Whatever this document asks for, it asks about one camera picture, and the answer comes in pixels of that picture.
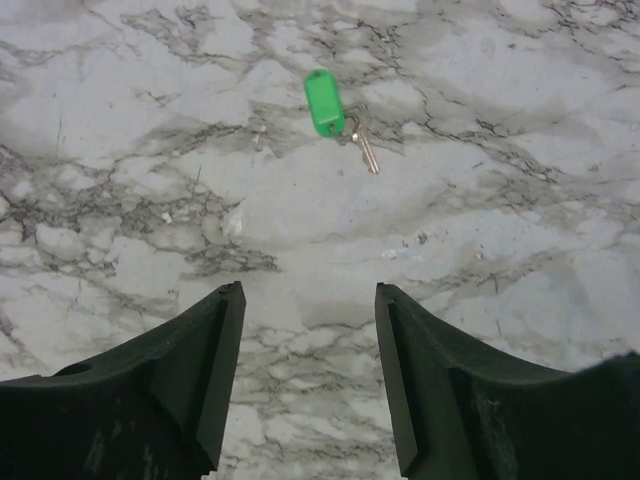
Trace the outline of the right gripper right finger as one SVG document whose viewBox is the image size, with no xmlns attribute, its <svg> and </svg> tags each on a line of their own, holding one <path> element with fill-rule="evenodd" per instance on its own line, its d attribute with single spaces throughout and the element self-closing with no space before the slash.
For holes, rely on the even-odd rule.
<svg viewBox="0 0 640 480">
<path fill-rule="evenodd" d="M 407 479 L 635 479 L 639 357 L 570 373 L 493 348 L 379 284 L 375 320 Z"/>
</svg>

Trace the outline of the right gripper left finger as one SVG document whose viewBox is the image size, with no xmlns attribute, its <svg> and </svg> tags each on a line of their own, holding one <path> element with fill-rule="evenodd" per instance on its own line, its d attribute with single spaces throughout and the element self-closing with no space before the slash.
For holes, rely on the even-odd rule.
<svg viewBox="0 0 640 480">
<path fill-rule="evenodd" d="M 1 385 L 5 479 L 199 479 L 218 468 L 246 299 L 219 287 L 51 376 Z"/>
</svg>

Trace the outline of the green tagged key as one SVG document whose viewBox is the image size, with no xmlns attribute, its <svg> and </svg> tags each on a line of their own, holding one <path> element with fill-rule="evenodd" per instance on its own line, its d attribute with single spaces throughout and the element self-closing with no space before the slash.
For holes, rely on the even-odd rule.
<svg viewBox="0 0 640 480">
<path fill-rule="evenodd" d="M 336 78 L 326 69 L 316 69 L 307 75 L 304 92 L 316 132 L 325 138 L 355 143 L 368 171 L 379 174 L 380 166 L 369 139 L 372 117 L 367 105 L 364 102 L 345 105 Z"/>
</svg>

